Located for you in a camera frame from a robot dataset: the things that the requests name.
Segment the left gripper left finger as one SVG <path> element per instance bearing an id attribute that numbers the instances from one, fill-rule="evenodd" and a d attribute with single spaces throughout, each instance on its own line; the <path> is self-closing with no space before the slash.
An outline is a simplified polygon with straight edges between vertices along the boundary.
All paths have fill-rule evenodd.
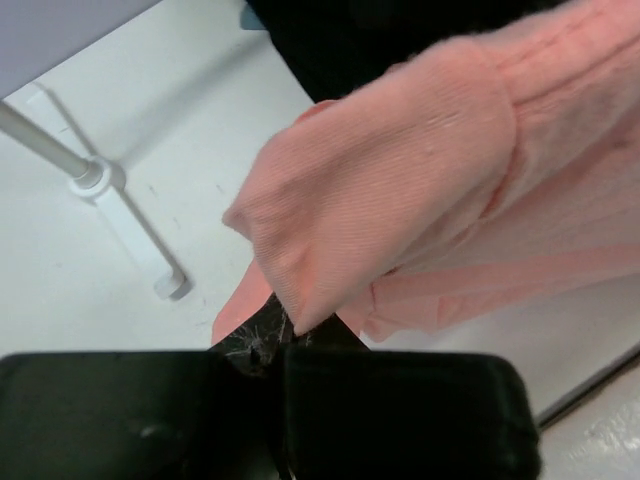
<path id="1" fill-rule="evenodd" d="M 5 479 L 286 479 L 261 392 L 291 324 L 270 298 L 209 350 L 1 361 Z"/>

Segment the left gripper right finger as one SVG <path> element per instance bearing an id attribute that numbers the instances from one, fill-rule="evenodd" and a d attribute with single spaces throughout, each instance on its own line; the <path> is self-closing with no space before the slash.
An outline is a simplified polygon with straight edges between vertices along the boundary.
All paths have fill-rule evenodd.
<path id="1" fill-rule="evenodd" d="M 488 354 L 282 347 L 283 429 L 298 479 L 536 479 L 525 384 Z"/>

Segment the salmon pink t shirt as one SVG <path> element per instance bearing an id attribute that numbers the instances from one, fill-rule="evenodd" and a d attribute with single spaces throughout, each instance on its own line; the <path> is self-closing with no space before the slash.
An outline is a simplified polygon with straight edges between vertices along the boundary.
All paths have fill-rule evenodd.
<path id="1" fill-rule="evenodd" d="M 224 223 L 254 258 L 220 340 L 275 296 L 383 340 L 639 271 L 639 5 L 455 37 L 259 152 Z"/>

